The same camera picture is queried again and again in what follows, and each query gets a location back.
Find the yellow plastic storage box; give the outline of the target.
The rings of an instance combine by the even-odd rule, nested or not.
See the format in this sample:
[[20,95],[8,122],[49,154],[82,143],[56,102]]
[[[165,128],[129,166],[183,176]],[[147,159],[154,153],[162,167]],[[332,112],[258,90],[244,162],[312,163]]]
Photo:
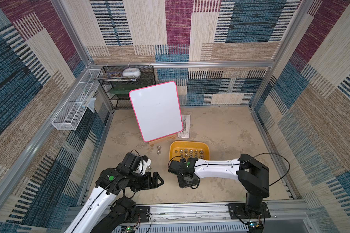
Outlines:
[[170,146],[169,160],[175,158],[175,161],[180,161],[180,158],[200,158],[210,160],[209,146],[203,142],[196,141],[175,141]]

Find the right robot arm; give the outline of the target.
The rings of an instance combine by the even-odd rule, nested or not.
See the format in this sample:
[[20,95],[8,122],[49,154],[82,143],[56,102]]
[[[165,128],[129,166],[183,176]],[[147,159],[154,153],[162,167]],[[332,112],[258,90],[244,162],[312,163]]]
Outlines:
[[197,189],[203,178],[224,178],[238,181],[245,188],[244,204],[230,204],[229,211],[232,219],[270,218],[270,212],[263,199],[270,196],[270,187],[281,181],[289,173],[285,172],[274,182],[269,180],[269,168],[256,156],[241,154],[240,158],[230,160],[206,160],[198,157],[178,156],[170,159],[168,172],[178,178],[180,188]]

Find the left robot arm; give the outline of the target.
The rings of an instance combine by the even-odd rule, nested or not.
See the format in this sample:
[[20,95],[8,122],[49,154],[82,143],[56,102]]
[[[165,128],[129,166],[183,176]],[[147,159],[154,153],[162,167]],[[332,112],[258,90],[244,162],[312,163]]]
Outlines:
[[156,189],[164,184],[157,172],[146,171],[151,161],[140,156],[136,150],[128,152],[115,168],[103,170],[95,183],[91,195],[74,218],[67,233],[111,233],[120,224],[140,220],[137,204],[132,198],[123,196],[126,188],[134,193]]

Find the wooden whiteboard easel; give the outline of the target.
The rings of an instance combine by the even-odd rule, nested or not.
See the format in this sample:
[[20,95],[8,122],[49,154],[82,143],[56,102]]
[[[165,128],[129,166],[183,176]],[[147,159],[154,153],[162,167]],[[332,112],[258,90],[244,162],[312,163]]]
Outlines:
[[162,138],[159,138],[159,139],[155,139],[155,140],[149,141],[148,144],[152,147],[152,146],[154,146],[155,144],[158,144],[158,143],[160,143],[160,142],[162,142],[162,141],[167,141],[167,140],[176,139],[176,136],[177,136],[177,134],[165,136],[165,137],[162,137]]

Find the white ruler package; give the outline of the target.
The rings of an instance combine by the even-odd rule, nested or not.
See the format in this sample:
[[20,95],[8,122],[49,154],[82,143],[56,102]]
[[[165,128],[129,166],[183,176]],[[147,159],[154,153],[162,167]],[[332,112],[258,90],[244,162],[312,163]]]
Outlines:
[[178,133],[178,138],[190,138],[190,115],[182,115],[182,131]]

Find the pink framed whiteboard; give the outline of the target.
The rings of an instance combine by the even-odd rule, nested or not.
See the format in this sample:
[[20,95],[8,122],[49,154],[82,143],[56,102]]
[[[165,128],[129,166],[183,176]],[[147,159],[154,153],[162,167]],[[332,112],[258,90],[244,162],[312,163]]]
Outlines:
[[170,136],[183,130],[175,82],[131,90],[129,98],[145,142]]

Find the magazine on shelf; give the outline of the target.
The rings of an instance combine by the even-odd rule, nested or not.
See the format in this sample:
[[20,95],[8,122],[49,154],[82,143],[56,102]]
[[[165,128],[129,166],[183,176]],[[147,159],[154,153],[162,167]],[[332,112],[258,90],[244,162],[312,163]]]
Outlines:
[[123,73],[108,72],[105,74],[100,74],[98,77],[94,78],[99,81],[114,81],[114,82],[135,82],[141,76],[123,76]]

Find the white round device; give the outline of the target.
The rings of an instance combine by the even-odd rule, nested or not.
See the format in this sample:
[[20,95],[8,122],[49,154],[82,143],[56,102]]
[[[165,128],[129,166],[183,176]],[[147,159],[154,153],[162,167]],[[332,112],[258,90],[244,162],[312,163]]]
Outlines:
[[124,77],[140,78],[141,71],[138,68],[127,68],[122,72]]

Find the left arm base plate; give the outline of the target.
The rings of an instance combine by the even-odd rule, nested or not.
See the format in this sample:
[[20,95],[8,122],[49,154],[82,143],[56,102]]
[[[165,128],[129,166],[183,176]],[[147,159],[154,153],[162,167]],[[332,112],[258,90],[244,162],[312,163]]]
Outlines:
[[129,217],[125,223],[149,223],[150,206],[137,206],[136,212],[132,217]]

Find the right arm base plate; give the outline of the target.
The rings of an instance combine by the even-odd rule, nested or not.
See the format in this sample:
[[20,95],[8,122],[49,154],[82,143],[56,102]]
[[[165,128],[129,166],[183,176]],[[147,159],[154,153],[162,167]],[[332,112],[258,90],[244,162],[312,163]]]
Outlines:
[[248,210],[245,203],[229,203],[227,204],[231,219],[263,219],[271,218],[267,204],[263,202],[258,211]]

